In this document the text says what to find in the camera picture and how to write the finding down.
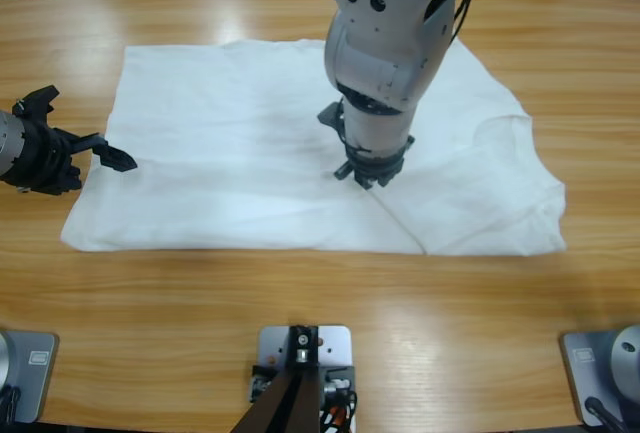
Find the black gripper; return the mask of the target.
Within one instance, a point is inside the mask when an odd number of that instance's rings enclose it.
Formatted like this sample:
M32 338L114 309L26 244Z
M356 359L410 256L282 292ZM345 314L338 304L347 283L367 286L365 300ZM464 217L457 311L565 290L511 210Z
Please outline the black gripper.
M375 183L385 187L401 172L405 153L413 146L415 138L408 136L406 144L398 152L389 157L365 157L362 148L355 148L344 142L347 160L334 173L337 180L344 180L350 174L363 189L371 189Z
M123 150L111 146L99 133L77 137L73 152L90 150L102 166L118 172L138 167ZM48 195L80 190L80 169L72 165L67 138L46 122L1 112L1 181Z

